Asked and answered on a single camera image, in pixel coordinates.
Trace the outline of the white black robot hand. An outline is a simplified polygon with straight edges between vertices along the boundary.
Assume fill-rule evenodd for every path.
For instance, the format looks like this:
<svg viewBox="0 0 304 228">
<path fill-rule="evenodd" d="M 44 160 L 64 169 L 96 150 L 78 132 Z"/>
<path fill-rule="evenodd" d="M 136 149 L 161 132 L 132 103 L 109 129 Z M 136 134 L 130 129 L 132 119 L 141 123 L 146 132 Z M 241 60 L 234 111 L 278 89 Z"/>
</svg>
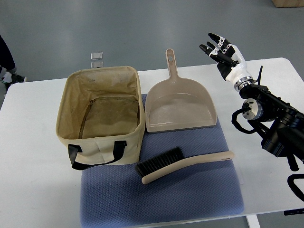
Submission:
<svg viewBox="0 0 304 228">
<path fill-rule="evenodd" d="M 217 63 L 217 68 L 225 81 L 230 82 L 236 91 L 255 81 L 247 71 L 247 63 L 237 48 L 226 38 L 209 33 L 208 36 L 216 43 L 201 44 L 200 49 Z"/>
</svg>

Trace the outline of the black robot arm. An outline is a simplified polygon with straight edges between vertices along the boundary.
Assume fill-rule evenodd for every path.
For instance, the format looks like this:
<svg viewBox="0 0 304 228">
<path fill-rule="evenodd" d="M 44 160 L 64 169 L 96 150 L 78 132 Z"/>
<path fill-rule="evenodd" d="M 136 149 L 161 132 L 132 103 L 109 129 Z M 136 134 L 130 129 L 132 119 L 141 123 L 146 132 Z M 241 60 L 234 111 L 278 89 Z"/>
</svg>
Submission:
<svg viewBox="0 0 304 228">
<path fill-rule="evenodd" d="M 275 157 L 286 157 L 295 173 L 287 178 L 291 191 L 300 199 L 304 193 L 295 180 L 303 179 L 296 159 L 304 160 L 304 114 L 273 95 L 260 79 L 250 77 L 236 82 L 235 89 L 244 99 L 241 109 L 232 115 L 232 124 L 240 132 L 258 133 L 261 147 Z"/>
</svg>

